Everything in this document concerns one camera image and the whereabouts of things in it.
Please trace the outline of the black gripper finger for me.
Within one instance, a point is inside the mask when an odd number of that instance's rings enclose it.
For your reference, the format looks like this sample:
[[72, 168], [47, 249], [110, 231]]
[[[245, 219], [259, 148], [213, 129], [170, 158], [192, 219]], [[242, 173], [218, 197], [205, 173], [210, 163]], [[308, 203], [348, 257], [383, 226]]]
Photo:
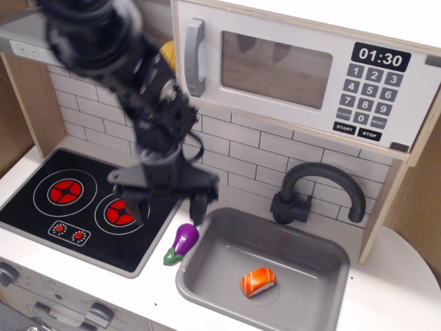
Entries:
[[123, 193], [120, 198], [124, 200], [127, 209], [133, 215], [137, 227], [142, 227], [147, 217], [147, 201], [139, 194]]
[[200, 226], [205, 219], [209, 196], [206, 193], [198, 193], [190, 199], [189, 213], [195, 226]]

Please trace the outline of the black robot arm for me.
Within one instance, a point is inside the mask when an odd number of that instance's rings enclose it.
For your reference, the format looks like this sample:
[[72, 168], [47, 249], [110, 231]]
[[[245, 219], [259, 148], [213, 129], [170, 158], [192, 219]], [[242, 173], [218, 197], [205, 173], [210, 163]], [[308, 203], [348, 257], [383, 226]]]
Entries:
[[197, 109], [177, 83], [155, 40], [143, 32], [131, 1], [39, 1], [46, 36], [68, 70], [113, 92], [135, 131], [138, 165], [111, 172], [108, 181], [136, 220], [147, 219], [153, 198], [189, 199], [200, 225], [218, 198], [218, 177], [196, 168], [183, 154]]

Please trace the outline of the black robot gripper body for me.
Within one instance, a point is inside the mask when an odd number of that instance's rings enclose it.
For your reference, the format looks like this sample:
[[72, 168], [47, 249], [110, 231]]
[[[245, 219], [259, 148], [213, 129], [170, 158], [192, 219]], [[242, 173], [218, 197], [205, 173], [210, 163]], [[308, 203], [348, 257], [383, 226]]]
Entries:
[[107, 181], [126, 201], [148, 200], [150, 197], [195, 199], [202, 196], [211, 203], [218, 198], [219, 179], [215, 174], [193, 166], [185, 158], [182, 145], [163, 154], [137, 149], [138, 163], [111, 171]]

